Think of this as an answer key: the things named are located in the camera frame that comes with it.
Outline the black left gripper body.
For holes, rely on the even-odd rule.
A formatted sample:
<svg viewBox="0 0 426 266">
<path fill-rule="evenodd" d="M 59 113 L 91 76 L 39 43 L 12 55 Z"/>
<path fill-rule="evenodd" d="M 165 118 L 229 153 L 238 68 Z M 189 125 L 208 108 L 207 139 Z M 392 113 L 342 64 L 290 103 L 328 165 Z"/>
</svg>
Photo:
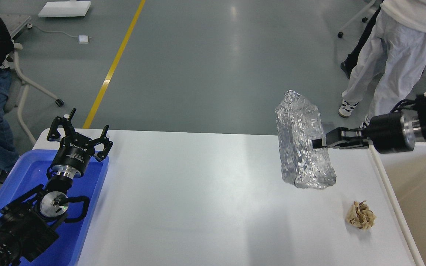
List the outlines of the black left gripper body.
<svg viewBox="0 0 426 266">
<path fill-rule="evenodd" d="M 66 135 L 61 139 L 60 148 L 51 164 L 51 170 L 62 172 L 67 170 L 69 177 L 82 177 L 95 149 L 92 139 L 80 133 Z"/>
</svg>

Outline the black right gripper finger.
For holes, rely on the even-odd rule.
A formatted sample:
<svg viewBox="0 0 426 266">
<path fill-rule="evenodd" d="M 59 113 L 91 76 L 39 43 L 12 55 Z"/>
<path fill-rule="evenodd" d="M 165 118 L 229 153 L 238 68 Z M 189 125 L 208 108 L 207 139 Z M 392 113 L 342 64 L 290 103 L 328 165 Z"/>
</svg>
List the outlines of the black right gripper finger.
<svg viewBox="0 0 426 266">
<path fill-rule="evenodd" d="M 312 141 L 313 149 L 365 149 L 369 147 L 369 138 L 362 134 L 362 129 L 338 127 L 326 133 L 321 139 Z"/>
</svg>

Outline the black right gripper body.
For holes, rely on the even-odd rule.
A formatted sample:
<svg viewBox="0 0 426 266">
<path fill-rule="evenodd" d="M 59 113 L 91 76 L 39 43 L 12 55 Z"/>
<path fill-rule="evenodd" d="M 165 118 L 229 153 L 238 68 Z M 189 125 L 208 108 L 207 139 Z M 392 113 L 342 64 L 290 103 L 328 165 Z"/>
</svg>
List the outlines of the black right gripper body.
<svg viewBox="0 0 426 266">
<path fill-rule="evenodd" d="M 381 154 L 405 153 L 415 148 L 412 121 L 402 112 L 373 117 L 364 129 L 364 135 Z"/>
</svg>

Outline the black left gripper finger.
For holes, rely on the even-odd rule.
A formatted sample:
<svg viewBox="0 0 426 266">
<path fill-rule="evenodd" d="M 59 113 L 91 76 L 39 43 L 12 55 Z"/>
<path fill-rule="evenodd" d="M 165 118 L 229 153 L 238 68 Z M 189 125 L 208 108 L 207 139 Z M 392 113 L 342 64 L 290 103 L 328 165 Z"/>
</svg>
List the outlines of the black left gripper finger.
<svg viewBox="0 0 426 266">
<path fill-rule="evenodd" d="M 99 138 L 92 139 L 89 141 L 89 148 L 93 149 L 93 153 L 90 155 L 93 156 L 95 160 L 97 160 L 98 162 L 101 162 L 108 157 L 108 153 L 110 152 L 113 146 L 113 142 L 110 141 L 110 139 L 108 138 L 108 129 L 109 129 L 109 125 L 106 125 L 103 128 Z M 95 147 L 100 144 L 103 145 L 103 150 L 96 151 Z"/>
<path fill-rule="evenodd" d="M 46 138 L 47 141 L 61 142 L 63 138 L 61 136 L 61 133 L 58 131 L 60 127 L 63 128 L 65 137 L 73 137 L 74 135 L 76 135 L 75 128 L 71 123 L 71 120 L 75 115 L 76 110 L 76 108 L 73 108 L 72 111 L 69 113 L 68 117 L 57 116 L 56 118 L 54 118 L 48 131 L 48 135 Z"/>
</svg>

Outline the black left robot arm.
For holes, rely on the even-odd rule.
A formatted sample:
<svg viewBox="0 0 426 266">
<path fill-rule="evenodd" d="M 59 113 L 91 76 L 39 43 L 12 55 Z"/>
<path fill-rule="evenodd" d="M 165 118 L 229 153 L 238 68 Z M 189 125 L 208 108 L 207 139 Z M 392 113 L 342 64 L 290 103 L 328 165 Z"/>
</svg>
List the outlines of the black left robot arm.
<svg viewBox="0 0 426 266">
<path fill-rule="evenodd" d="M 68 196 L 73 180 L 84 175 L 90 159 L 101 162 L 113 146 L 103 128 L 101 135 L 91 139 L 76 132 L 68 117 L 54 118 L 47 141 L 56 141 L 59 149 L 48 167 L 48 182 L 39 184 L 0 209 L 0 266 L 18 266 L 21 258 L 34 261 L 45 252 L 59 234 L 63 223 L 82 221 L 88 214 L 90 198 Z"/>
</svg>

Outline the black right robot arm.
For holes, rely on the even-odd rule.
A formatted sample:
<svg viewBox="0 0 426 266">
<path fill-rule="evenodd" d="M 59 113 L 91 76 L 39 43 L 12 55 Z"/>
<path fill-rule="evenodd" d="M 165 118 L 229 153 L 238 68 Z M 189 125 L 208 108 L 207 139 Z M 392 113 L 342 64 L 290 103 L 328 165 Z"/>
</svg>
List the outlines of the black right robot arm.
<svg viewBox="0 0 426 266">
<path fill-rule="evenodd" d="M 418 139 L 426 140 L 426 92 L 404 99 L 390 113 L 374 116 L 365 128 L 338 127 L 312 141 L 314 149 L 360 149 L 373 146 L 378 153 L 413 151 Z"/>
</svg>

